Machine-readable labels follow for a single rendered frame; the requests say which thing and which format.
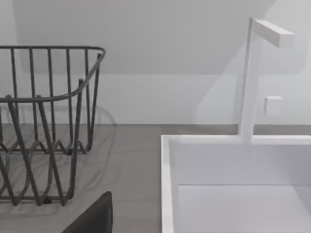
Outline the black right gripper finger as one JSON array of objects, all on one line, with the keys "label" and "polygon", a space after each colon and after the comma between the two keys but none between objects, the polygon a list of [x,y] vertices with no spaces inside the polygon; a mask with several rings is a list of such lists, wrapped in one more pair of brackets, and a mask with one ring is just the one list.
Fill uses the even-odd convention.
[{"label": "black right gripper finger", "polygon": [[112,192],[102,194],[61,233],[112,233]]}]

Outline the white sink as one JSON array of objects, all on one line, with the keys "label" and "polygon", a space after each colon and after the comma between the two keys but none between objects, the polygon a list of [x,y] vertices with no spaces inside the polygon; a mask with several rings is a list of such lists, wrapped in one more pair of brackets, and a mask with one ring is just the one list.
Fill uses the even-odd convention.
[{"label": "white sink", "polygon": [[161,136],[161,233],[311,233],[311,136]]}]

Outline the tall white tap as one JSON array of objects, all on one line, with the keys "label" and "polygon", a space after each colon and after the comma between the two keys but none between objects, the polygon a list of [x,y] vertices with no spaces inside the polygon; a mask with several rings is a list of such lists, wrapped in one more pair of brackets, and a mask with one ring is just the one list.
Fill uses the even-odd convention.
[{"label": "tall white tap", "polygon": [[290,48],[293,46],[294,36],[293,32],[265,19],[253,17],[249,19],[243,71],[241,119],[238,126],[238,135],[245,143],[252,141],[254,132],[263,42],[267,41],[279,49]]}]

